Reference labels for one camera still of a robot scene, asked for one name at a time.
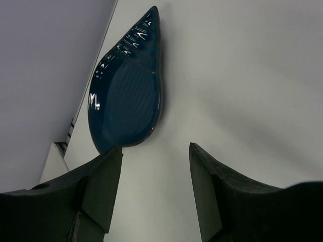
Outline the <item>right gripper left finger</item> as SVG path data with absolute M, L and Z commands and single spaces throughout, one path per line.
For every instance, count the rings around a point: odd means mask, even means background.
M 122 166 L 115 146 L 64 175 L 28 191 L 35 214 L 25 241 L 103 241 L 109 232 Z

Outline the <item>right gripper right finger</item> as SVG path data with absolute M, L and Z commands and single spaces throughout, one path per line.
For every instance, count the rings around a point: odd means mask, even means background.
M 202 241 L 289 241 L 282 189 L 222 164 L 196 143 L 190 173 Z

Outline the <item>dark blue leaf plate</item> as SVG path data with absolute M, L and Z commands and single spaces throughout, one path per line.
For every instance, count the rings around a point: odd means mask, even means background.
M 97 64 L 89 86 L 88 124 L 102 154 L 146 140 L 162 108 L 161 32 L 151 7 Z

